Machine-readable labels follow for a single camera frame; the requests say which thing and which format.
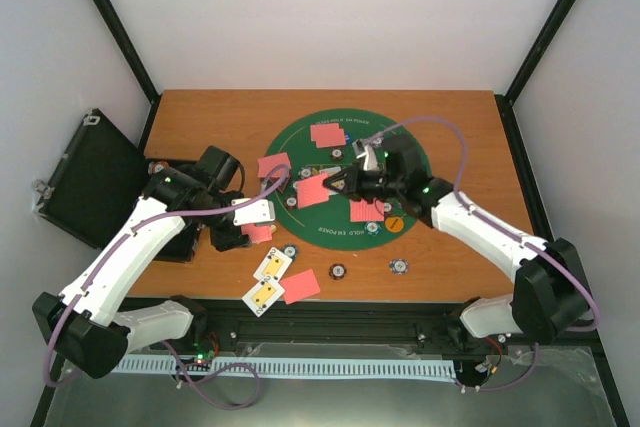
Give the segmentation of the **playing card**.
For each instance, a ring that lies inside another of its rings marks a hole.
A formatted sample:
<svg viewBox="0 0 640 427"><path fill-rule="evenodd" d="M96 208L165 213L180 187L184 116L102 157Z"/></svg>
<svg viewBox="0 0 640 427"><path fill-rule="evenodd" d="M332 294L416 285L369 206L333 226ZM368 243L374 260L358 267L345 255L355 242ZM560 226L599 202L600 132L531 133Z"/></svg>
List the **playing card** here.
<svg viewBox="0 0 640 427"><path fill-rule="evenodd" d="M299 209L325 203L329 200L329 190L323 185L327 178L326 173L321 173L298 182L296 195Z"/></svg>

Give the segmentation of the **red card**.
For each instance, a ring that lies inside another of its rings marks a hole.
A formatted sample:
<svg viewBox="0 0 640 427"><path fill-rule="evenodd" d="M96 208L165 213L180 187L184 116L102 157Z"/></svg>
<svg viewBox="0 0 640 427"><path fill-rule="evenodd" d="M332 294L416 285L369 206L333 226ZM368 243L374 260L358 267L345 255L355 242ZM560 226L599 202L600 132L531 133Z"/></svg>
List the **red card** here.
<svg viewBox="0 0 640 427"><path fill-rule="evenodd" d="M285 170L284 170L283 166L286 166L286 165L279 165L279 166L275 167L274 169L272 169L272 170L269 172L269 173L272 173L272 175L271 175L271 178L272 178L272 179L278 179L278 178L280 178L281 176L283 176L283 175L285 174Z"/></svg>
<svg viewBox="0 0 640 427"><path fill-rule="evenodd" d="M279 165L286 165L291 168L291 162L286 152L268 155L258 159L258 176L264 178L267 174Z"/></svg>
<svg viewBox="0 0 640 427"><path fill-rule="evenodd" d="M284 288L283 299L287 305L313 297L321 291L312 269L284 278L281 286Z"/></svg>
<svg viewBox="0 0 640 427"><path fill-rule="evenodd" d="M338 123L313 124L310 126L310 138L313 142L324 142L333 138L339 130Z"/></svg>
<svg viewBox="0 0 640 427"><path fill-rule="evenodd" d="M369 203L366 200L349 201L349 219L352 223L381 222L385 219L384 202L374 200Z"/></svg>
<svg viewBox="0 0 640 427"><path fill-rule="evenodd" d="M317 148L340 147L346 144L346 136L343 129L323 130L314 140Z"/></svg>

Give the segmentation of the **two of clubs card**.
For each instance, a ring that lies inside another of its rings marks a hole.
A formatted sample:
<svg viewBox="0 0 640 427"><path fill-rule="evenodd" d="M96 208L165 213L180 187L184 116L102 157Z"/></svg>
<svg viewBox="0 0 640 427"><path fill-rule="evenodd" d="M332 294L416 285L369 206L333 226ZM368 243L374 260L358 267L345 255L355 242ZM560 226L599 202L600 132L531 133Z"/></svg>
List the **two of clubs card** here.
<svg viewBox="0 0 640 427"><path fill-rule="evenodd" d="M262 280L266 277L280 280L293 262L293 258L275 247L269 249L253 273L253 278Z"/></svg>

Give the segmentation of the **brown 100 chip stack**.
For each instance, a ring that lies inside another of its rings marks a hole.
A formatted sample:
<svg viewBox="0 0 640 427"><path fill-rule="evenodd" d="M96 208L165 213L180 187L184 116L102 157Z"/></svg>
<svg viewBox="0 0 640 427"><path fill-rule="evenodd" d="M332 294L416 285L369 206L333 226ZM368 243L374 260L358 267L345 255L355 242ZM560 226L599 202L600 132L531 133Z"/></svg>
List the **brown 100 chip stack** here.
<svg viewBox="0 0 640 427"><path fill-rule="evenodd" d="M343 264L336 263L330 266L328 273L332 280L341 280L346 276L347 269Z"/></svg>

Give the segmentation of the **red playing card deck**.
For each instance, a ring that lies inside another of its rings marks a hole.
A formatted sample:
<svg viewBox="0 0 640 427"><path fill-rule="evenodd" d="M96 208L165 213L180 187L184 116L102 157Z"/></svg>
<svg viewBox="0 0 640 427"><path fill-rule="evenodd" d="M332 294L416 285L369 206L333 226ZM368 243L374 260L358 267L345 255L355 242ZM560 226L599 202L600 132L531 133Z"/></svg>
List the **red playing card deck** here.
<svg viewBox="0 0 640 427"><path fill-rule="evenodd" d="M252 245L271 241L277 227L275 225L245 224L241 226L243 235L247 235Z"/></svg>

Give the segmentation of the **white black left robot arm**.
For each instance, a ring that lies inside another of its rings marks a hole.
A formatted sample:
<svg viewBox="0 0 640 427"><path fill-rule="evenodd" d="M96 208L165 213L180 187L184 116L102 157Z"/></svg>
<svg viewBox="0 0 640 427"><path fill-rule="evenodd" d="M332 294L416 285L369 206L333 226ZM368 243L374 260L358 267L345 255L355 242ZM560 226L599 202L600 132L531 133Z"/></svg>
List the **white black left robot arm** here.
<svg viewBox="0 0 640 427"><path fill-rule="evenodd" d="M248 246L249 238L231 211L243 194L229 187L235 175L244 173L235 157L210 146L196 163L154 174L129 219L96 260L59 295L44 292L35 300L32 311L47 343L47 385L56 384L50 372L55 354L97 379L125 354L143 347L176 340L193 350L206 342L206 311L184 296L134 311L119 307L156 255L190 223L207 226L219 252Z"/></svg>

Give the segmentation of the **orange big blind button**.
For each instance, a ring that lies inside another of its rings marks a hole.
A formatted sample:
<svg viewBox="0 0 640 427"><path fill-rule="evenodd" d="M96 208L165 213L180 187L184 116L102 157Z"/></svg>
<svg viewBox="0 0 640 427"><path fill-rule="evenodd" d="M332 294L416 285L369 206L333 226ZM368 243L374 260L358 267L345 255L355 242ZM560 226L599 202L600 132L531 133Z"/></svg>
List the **orange big blind button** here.
<svg viewBox="0 0 640 427"><path fill-rule="evenodd" d="M385 228L393 234L398 234L404 230L405 221L401 216L390 216L385 219Z"/></svg>

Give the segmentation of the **teal 50 chip stack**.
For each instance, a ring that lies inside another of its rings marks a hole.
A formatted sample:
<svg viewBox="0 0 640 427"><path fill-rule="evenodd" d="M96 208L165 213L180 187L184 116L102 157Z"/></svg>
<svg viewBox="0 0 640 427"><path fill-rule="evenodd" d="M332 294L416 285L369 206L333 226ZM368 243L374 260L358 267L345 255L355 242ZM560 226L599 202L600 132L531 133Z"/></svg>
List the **teal 50 chip stack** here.
<svg viewBox="0 0 640 427"><path fill-rule="evenodd" d="M298 249L295 245L285 245L283 253L290 258L295 258L298 255Z"/></svg>

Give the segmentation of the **blue 10 chip stack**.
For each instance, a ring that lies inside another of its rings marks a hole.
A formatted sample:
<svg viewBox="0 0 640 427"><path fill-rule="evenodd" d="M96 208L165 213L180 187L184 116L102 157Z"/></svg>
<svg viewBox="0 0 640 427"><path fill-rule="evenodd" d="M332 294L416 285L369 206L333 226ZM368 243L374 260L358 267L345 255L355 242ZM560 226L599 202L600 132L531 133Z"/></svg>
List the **blue 10 chip stack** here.
<svg viewBox="0 0 640 427"><path fill-rule="evenodd" d="M389 264L389 268L393 274L406 274L409 270L409 263L405 259L393 259Z"/></svg>

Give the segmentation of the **two of spades card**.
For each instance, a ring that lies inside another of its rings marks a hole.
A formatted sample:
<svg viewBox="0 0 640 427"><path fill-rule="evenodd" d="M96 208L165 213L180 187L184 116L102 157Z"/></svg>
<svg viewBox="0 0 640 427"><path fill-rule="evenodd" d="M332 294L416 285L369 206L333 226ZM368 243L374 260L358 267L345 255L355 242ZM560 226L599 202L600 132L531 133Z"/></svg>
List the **two of spades card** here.
<svg viewBox="0 0 640 427"><path fill-rule="evenodd" d="M277 279L266 275L242 297L242 301L256 317L261 317L284 292Z"/></svg>

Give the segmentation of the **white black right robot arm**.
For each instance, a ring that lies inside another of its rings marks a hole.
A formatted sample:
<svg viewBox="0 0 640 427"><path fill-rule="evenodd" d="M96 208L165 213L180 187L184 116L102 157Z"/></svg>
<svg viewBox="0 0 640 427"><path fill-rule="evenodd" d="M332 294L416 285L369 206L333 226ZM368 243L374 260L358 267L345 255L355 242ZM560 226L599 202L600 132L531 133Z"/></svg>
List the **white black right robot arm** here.
<svg viewBox="0 0 640 427"><path fill-rule="evenodd" d="M397 201L414 219L490 261L513 284L510 294L469 301L457 315L454 338L524 334L549 343L583 327L585 315L595 309L572 274L581 261L570 242L527 234L479 207L433 176L406 134L385 139L382 149L384 165L378 167L372 143L356 141L355 163L324 180L324 187L353 201Z"/></svg>

